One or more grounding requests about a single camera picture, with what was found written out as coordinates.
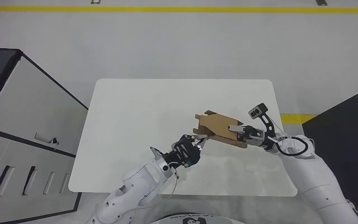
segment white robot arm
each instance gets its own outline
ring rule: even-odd
[[[259,104],[249,112],[252,119],[263,121],[266,132],[251,126],[234,125],[229,130],[238,133],[240,141],[278,155],[298,193],[317,211],[323,223],[357,224],[357,214],[344,197],[331,169],[315,154],[313,141],[306,136],[290,137],[285,133],[275,133],[267,111],[264,104]]]
[[[123,177],[124,185],[106,198],[87,224],[130,224],[135,210],[145,208],[173,175],[172,168],[181,165],[187,168],[199,161],[206,139],[206,135],[184,135],[172,145],[169,153],[151,147],[154,159],[127,173]],[[155,174],[149,172],[148,166],[152,166],[159,175],[158,181],[154,179]]]

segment yellow floor line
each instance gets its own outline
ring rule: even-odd
[[[3,12],[189,12],[358,14],[358,8],[0,6]]]
[[[311,114],[281,114],[282,124],[303,124],[316,115]]]

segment metal cabinet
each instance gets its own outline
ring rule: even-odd
[[[22,51],[0,49],[0,223],[77,210],[68,181],[87,110]]]

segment white tabletop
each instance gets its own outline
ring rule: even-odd
[[[265,129],[248,111],[259,103],[282,128],[272,83],[268,80],[126,80],[96,83],[69,188],[74,192],[111,192],[121,177],[149,161],[153,146],[167,152],[198,125],[207,110]],[[295,196],[297,189],[281,160],[263,149],[206,141],[195,166],[178,169],[175,194]],[[171,193],[170,178],[161,194]]]

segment brown cardboard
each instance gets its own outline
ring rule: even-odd
[[[206,134],[209,139],[231,144],[240,148],[247,148],[247,144],[237,140],[237,133],[229,131],[230,125],[242,125],[240,121],[224,116],[213,111],[206,111],[206,115],[197,115],[195,118],[199,120],[198,128],[192,131],[195,134]]]

